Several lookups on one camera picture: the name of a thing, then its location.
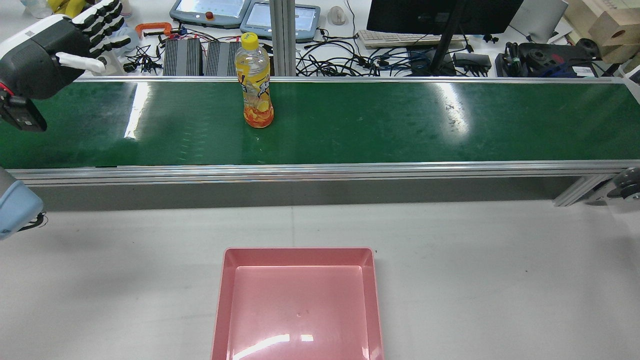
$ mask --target orange clamp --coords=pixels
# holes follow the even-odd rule
[[[138,36],[142,39],[142,31],[149,29],[164,29],[164,34],[166,36],[171,35],[171,24],[168,22],[147,22],[144,24],[140,24],[136,26],[136,32]]]

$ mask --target computer mouse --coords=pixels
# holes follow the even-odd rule
[[[344,14],[344,10],[339,6],[334,6],[329,10],[329,15],[327,15],[327,19],[333,25],[343,25],[347,22],[347,17]]]

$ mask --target juice bottle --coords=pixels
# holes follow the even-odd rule
[[[242,47],[236,53],[236,72],[242,84],[244,119],[257,128],[273,121],[273,105],[269,94],[269,54],[258,44],[258,36],[245,33]]]

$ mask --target keyboard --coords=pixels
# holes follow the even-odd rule
[[[377,31],[360,30],[360,39],[367,47],[399,47],[411,45],[437,45],[440,35],[379,33]],[[465,37],[454,35],[451,42],[463,42]]]

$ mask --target green conveyor belt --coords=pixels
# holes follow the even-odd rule
[[[640,159],[640,105],[622,84],[271,86],[275,121],[252,129],[237,83],[74,83],[36,102],[47,132],[1,122],[0,166]]]

